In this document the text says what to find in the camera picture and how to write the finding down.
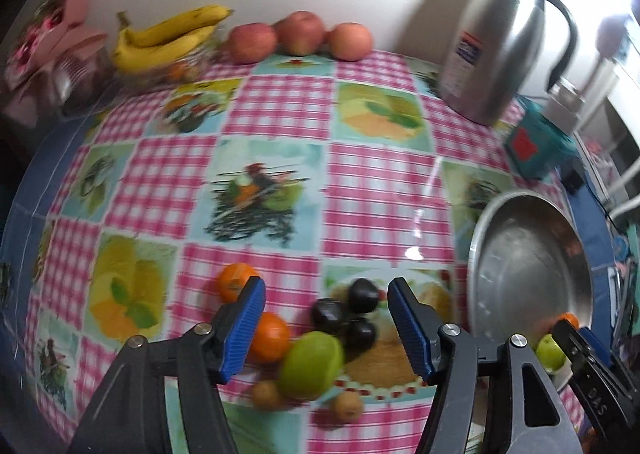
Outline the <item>large orange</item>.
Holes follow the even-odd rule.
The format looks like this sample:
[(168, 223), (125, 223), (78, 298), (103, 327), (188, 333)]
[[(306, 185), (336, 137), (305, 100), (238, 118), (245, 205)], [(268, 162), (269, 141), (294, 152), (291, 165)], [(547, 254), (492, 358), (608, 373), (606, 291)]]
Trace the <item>large orange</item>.
[(559, 315), (556, 318), (556, 320), (558, 322), (561, 322), (561, 321), (569, 322), (570, 325), (573, 326), (575, 330), (578, 330), (578, 328), (580, 327), (579, 320), (578, 320), (577, 316), (574, 315), (574, 313), (572, 313), (572, 312), (562, 313), (561, 315)]

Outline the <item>dark plum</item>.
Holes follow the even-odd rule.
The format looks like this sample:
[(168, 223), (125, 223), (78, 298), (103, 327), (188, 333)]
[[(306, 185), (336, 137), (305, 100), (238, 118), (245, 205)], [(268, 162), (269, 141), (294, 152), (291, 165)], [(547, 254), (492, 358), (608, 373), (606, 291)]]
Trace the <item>dark plum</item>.
[(320, 298), (310, 309), (310, 320), (314, 330), (335, 335), (345, 322), (346, 310), (341, 301)]
[(365, 352), (373, 347), (376, 338), (378, 338), (378, 332), (375, 325), (363, 316), (351, 318), (346, 323), (344, 345), (348, 352)]
[(347, 291), (347, 310), (352, 314), (373, 312), (380, 302), (378, 288), (366, 278), (357, 278)]

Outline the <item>big green apple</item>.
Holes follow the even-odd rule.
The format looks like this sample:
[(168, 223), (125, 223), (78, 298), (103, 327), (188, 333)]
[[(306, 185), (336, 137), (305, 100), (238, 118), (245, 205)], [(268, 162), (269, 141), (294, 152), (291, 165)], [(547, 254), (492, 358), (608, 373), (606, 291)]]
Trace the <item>big green apple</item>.
[(344, 359), (336, 337), (322, 332), (300, 335), (280, 364), (278, 390), (287, 399), (317, 400), (341, 374)]

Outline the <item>small tangerine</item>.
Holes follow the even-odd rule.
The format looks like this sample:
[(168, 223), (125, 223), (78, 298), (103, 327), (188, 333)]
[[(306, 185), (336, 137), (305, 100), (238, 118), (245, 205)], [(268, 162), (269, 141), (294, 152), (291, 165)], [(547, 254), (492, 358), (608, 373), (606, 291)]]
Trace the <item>small tangerine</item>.
[(259, 273), (244, 262), (230, 263), (217, 275), (214, 287), (223, 304), (231, 304), (238, 299), (240, 292), (250, 278)]
[(264, 312), (257, 324), (248, 359), (256, 364), (280, 362), (288, 352), (291, 330), (280, 315)]

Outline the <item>large steel basin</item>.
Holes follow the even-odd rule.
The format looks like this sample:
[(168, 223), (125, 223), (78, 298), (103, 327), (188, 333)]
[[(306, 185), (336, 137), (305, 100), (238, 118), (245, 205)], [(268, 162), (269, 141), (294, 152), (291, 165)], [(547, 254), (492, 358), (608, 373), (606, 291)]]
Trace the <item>large steel basin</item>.
[(497, 342), (521, 334), (535, 347), (567, 312), (589, 327), (591, 274), (574, 226), (534, 191), (498, 195), (473, 232), (466, 298), (471, 333)]

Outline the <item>black charger plug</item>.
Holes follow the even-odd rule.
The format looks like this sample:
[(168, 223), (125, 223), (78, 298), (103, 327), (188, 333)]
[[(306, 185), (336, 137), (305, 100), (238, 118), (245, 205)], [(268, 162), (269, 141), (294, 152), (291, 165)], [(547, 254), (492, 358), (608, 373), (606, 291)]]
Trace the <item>black charger plug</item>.
[(559, 177), (567, 194), (576, 194), (586, 183), (584, 165), (579, 157), (573, 156), (559, 166)]

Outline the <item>teal knitted box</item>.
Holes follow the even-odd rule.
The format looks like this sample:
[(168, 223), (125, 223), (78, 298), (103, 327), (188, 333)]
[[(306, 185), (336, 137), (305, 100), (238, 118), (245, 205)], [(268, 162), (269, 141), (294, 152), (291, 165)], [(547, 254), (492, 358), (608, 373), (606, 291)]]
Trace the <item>teal knitted box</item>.
[(562, 104), (549, 100), (541, 106), (518, 96), (524, 115), (506, 139), (506, 152), (525, 180), (541, 180), (577, 156), (573, 129), (577, 118)]

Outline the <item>blue table cover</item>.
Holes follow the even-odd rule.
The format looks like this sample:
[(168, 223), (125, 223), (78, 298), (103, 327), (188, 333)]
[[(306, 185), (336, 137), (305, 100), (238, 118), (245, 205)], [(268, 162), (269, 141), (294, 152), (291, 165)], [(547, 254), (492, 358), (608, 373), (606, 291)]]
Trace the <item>blue table cover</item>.
[(524, 180), (506, 157), (521, 119), (475, 125), (438, 99), (237, 99), (201, 127), (137, 96), (62, 125), (18, 189), (2, 245), (6, 322), (24, 379), (23, 453), (62, 453), (128, 332), (177, 336), (219, 308), (230, 263), (264, 277), (299, 336), (310, 309), (365, 276), (446, 290), (465, 316), (466, 246), (492, 196)]

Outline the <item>white shelf rack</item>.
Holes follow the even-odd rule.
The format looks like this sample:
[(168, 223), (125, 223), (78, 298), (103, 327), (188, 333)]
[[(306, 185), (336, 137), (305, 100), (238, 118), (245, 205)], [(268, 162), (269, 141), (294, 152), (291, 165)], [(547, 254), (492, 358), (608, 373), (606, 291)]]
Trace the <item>white shelf rack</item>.
[(639, 85), (620, 79), (580, 130), (600, 201), (616, 226), (639, 223)]

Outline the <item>right red apple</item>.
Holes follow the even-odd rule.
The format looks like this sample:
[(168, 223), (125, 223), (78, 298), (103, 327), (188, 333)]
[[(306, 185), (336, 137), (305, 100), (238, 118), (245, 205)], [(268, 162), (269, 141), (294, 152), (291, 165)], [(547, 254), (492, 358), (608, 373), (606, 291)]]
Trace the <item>right red apple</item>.
[(341, 23), (326, 37), (331, 55), (340, 61), (356, 62), (366, 58), (373, 50), (370, 30), (358, 23)]

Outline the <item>red apple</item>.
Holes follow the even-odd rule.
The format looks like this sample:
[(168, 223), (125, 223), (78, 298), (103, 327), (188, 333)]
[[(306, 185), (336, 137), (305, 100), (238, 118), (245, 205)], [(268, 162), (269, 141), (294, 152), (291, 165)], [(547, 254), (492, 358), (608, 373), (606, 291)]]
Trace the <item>red apple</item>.
[(356, 62), (366, 58), (373, 50), (370, 30), (358, 23), (341, 23), (326, 37), (331, 55), (340, 61)]
[(232, 29), (227, 49), (236, 64), (255, 64), (272, 55), (277, 46), (278, 37), (272, 26), (250, 23)]
[(316, 53), (326, 39), (322, 19), (309, 11), (296, 11), (272, 25), (283, 53), (306, 56)]

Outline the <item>stainless steel thermos jug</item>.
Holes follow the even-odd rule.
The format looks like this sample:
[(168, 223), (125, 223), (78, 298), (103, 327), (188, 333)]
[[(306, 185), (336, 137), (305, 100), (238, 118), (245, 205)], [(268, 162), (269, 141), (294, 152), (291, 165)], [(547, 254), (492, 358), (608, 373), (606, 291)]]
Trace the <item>stainless steel thermos jug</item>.
[(574, 18), (561, 0), (469, 0), (439, 71), (437, 93), (455, 112), (493, 125), (534, 68), (551, 4), (567, 22), (568, 39), (550, 70), (552, 88), (567, 70), (577, 43)]

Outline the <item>middle red apple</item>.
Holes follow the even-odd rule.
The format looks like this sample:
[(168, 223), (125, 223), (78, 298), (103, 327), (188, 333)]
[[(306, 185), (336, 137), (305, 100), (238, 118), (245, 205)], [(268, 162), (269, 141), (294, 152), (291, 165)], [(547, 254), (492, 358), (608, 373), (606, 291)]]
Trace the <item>middle red apple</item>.
[(322, 19), (309, 11), (296, 11), (272, 25), (283, 53), (306, 56), (316, 53), (326, 39)]

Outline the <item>yellow banana bunch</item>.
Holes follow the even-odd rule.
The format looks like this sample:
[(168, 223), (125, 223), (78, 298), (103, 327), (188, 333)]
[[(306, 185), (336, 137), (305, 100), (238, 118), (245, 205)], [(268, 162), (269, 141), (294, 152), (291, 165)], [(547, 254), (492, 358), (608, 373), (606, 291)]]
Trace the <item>yellow banana bunch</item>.
[(121, 73), (132, 75), (174, 64), (209, 44), (220, 23), (234, 13), (219, 4), (179, 13), (154, 26), (134, 29), (125, 11), (119, 22), (112, 62)]

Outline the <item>left red apple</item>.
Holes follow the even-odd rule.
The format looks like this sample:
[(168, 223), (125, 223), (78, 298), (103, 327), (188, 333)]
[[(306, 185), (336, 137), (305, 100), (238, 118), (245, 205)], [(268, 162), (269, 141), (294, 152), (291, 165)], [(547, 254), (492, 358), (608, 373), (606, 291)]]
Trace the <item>left red apple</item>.
[(272, 55), (277, 46), (278, 37), (272, 26), (250, 23), (232, 29), (227, 49), (236, 64), (255, 64)]

